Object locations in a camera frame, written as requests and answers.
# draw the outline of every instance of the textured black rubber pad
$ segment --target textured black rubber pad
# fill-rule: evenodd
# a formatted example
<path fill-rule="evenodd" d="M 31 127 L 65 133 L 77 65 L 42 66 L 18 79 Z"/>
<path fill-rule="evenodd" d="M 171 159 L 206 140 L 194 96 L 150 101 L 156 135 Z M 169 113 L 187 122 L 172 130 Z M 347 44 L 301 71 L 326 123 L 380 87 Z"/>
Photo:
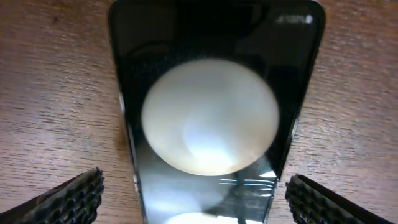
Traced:
<path fill-rule="evenodd" d="M 91 169 L 48 192 L 0 214 L 0 223 L 88 224 L 97 217 L 104 190 L 102 171 Z"/>
<path fill-rule="evenodd" d="M 286 187 L 285 199 L 296 223 L 391 223 L 303 175 L 293 176 Z"/>

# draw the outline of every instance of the brown wooden surface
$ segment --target brown wooden surface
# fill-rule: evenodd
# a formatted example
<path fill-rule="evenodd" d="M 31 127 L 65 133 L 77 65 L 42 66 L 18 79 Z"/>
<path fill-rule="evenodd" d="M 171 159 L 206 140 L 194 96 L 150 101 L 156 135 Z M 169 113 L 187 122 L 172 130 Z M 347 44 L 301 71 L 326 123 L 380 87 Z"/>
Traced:
<path fill-rule="evenodd" d="M 0 212 L 99 166 L 97 223 L 141 223 L 108 40 L 111 1 L 0 0 Z M 269 223 L 293 223 L 284 182 L 309 176 L 398 222 L 398 16 L 324 1 L 326 32 Z"/>

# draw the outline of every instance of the wood grain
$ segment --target wood grain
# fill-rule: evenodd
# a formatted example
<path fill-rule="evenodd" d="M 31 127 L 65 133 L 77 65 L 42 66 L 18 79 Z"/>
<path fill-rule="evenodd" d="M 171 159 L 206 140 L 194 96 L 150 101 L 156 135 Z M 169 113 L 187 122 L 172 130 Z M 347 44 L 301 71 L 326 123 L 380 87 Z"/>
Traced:
<path fill-rule="evenodd" d="M 0 212 L 98 166 L 96 223 L 142 223 L 121 147 L 107 0 L 0 1 Z M 394 1 L 323 2 L 328 22 L 269 223 L 301 173 L 398 222 Z"/>

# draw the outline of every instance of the black smartphone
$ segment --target black smartphone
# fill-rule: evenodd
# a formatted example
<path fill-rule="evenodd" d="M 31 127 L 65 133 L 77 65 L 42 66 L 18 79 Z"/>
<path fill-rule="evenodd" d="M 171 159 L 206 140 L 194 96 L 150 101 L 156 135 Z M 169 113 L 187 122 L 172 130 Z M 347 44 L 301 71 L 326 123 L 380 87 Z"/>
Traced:
<path fill-rule="evenodd" d="M 321 5 L 117 0 L 108 22 L 144 221 L 267 223 L 325 27 Z M 207 177 L 177 170 L 157 156 L 142 130 L 141 109 L 150 87 L 171 68 L 199 58 L 226 58 L 254 70 L 278 102 L 272 146 L 233 174 Z"/>

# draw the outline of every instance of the smartphone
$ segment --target smartphone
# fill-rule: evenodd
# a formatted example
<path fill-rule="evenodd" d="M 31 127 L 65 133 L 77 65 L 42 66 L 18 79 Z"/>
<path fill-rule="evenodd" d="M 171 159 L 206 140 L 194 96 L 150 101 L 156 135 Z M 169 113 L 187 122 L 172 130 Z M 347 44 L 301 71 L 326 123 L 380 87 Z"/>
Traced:
<path fill-rule="evenodd" d="M 108 19 L 145 223 L 205 223 L 201 218 L 212 220 L 207 223 L 267 223 L 325 28 L 321 5 L 301 0 L 117 0 Z M 171 68 L 200 58 L 224 58 L 254 70 L 278 102 L 280 123 L 272 146 L 233 174 L 206 177 L 174 169 L 150 148 L 142 130 L 141 109 L 151 86 Z"/>

